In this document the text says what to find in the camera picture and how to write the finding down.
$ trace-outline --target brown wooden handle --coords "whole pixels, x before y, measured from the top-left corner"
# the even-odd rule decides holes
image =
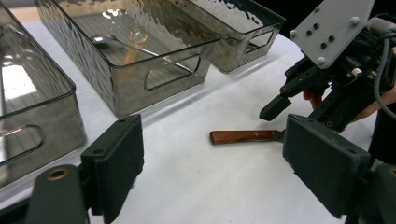
[[[212,131],[209,134],[213,145],[271,141],[279,133],[277,130],[265,131]]]

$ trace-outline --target table surface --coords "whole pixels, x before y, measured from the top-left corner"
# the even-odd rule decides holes
[[[0,189],[0,208],[30,195],[35,177],[79,154],[117,118],[39,20],[14,14],[77,86],[88,142]],[[266,56],[230,74],[211,65],[203,84],[136,114],[142,116],[145,165],[115,223],[344,223],[333,217],[293,173],[276,142],[213,146],[213,130],[283,130],[288,114],[312,111],[301,95],[273,121],[260,110],[284,84],[284,71],[303,57],[279,35]],[[367,149],[375,115],[347,126],[346,139]],[[91,223],[103,223],[92,217]]]

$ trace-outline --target utensil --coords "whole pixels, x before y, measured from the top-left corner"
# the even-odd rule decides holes
[[[259,131],[212,131],[209,134],[212,145],[244,142],[282,142],[283,133],[278,130]]]
[[[117,42],[121,45],[123,45],[124,47],[130,48],[130,49],[136,49],[136,50],[140,50],[142,52],[145,52],[151,56],[159,56],[159,54],[151,52],[149,50],[146,49],[141,49],[141,48],[137,48],[133,45],[129,45],[129,44],[125,44],[122,41],[120,41],[119,39],[117,39],[116,36],[114,35],[109,35],[109,34],[99,34],[99,35],[93,35],[90,37],[90,40],[93,44],[97,45],[97,44],[106,44],[106,43],[110,43],[110,42]],[[180,63],[175,63],[175,66],[188,71],[189,73],[194,73],[194,71],[192,71],[190,68],[180,64]]]

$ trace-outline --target metal spoon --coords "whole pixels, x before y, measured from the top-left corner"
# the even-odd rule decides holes
[[[108,35],[108,34],[93,35],[93,36],[90,37],[90,40],[91,40],[91,42],[93,44],[105,44],[105,43],[109,43],[109,42],[117,42],[117,43],[119,43],[119,44],[121,44],[121,45],[123,45],[123,46],[125,46],[127,48],[130,48],[130,49],[140,50],[140,51],[145,52],[145,53],[147,53],[147,54],[149,54],[151,56],[159,56],[159,54],[151,52],[149,50],[141,49],[141,48],[137,48],[137,47],[135,47],[133,45],[125,44],[122,41],[118,40],[117,37],[114,36],[114,35]],[[186,70],[189,73],[194,73],[190,68],[188,68],[188,67],[186,67],[186,66],[184,66],[184,65],[182,65],[180,63],[175,63],[175,66],[177,66],[177,67],[179,67],[179,68],[181,68],[183,70]]]

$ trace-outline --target white table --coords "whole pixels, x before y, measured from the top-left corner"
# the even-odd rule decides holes
[[[0,189],[0,209],[30,195],[35,177],[52,166],[79,164],[79,154],[117,118],[41,22],[25,27],[77,86],[88,143]],[[211,66],[205,83],[137,113],[143,121],[145,165],[115,223],[335,224],[293,174],[276,142],[212,146],[213,130],[283,130],[289,113],[307,116],[301,95],[273,121],[260,110],[278,95],[284,72],[303,57],[279,35],[267,56],[231,74]],[[350,124],[342,135],[367,149],[375,115]],[[101,217],[91,222],[103,223]]]

